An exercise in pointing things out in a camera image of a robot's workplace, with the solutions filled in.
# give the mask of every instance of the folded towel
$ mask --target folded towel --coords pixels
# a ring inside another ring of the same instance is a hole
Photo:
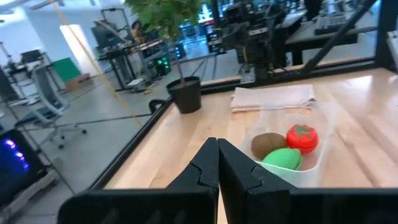
[[[306,106],[315,100],[312,85],[294,85],[263,89],[236,88],[231,102],[232,112],[276,110]]]

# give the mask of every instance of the red toy tomato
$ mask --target red toy tomato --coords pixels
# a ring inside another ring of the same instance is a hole
[[[286,141],[288,147],[299,149],[302,154],[307,154],[317,147],[318,133],[307,125],[296,124],[287,131]]]

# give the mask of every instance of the gray floor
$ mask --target gray floor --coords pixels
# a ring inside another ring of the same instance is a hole
[[[345,57],[372,56],[375,34],[361,34],[359,43],[336,47],[326,57],[329,59]],[[304,53],[307,61],[316,54],[317,50],[308,50]],[[183,73],[188,76],[196,69],[201,61],[192,61],[183,64]],[[203,80],[211,80],[214,59],[210,59],[203,73],[203,66],[195,74]],[[234,51],[217,58],[216,78],[232,77],[237,75],[240,65]],[[128,91],[119,92],[121,98],[132,108],[135,114],[149,113],[148,102],[152,99],[166,99],[168,94],[165,85],[178,78],[177,69],[172,67],[171,74],[159,81],[155,92],[145,95],[132,94]],[[112,86],[117,86],[112,73],[106,74]],[[95,85],[82,90],[69,92],[64,97],[71,102],[71,107],[65,116],[59,119],[58,124],[84,124],[88,134],[75,133],[67,135],[67,144],[63,150],[58,150],[54,142],[46,142],[41,148],[51,158],[57,159],[57,167],[72,186],[74,192],[87,188],[100,172],[109,164],[116,154],[139,130],[139,125],[129,117],[129,113],[115,100],[100,78],[95,78]],[[15,119],[6,109],[6,117],[1,120],[6,127],[12,127]],[[28,110],[23,106],[15,107],[18,116],[25,115]],[[145,123],[149,117],[140,118]],[[27,127],[37,142],[41,142],[50,129],[38,130],[33,126]],[[15,223],[55,223],[56,213],[62,202],[72,193],[60,182],[55,187],[46,190],[33,199],[15,219]]]

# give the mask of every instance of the clear plastic container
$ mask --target clear plastic container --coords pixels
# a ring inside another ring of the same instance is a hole
[[[239,149],[255,160],[251,152],[254,137],[264,133],[286,136],[287,131],[296,124],[311,126],[317,130],[319,143],[313,152],[303,155],[300,170],[256,162],[296,187],[318,187],[322,181],[323,166],[330,149],[330,137],[334,133],[337,114],[338,108],[333,103],[310,102],[306,107],[281,110],[261,108],[259,120],[247,133]]]

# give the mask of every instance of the toy fruit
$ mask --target toy fruit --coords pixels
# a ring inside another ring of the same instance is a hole
[[[300,150],[283,148],[271,152],[262,162],[286,169],[300,170],[302,161]]]
[[[302,154],[307,154],[317,147],[318,133],[307,125],[296,124],[287,131],[286,141],[288,147],[299,149]]]
[[[251,141],[251,151],[254,157],[262,161],[270,152],[287,147],[286,139],[277,133],[260,134]]]

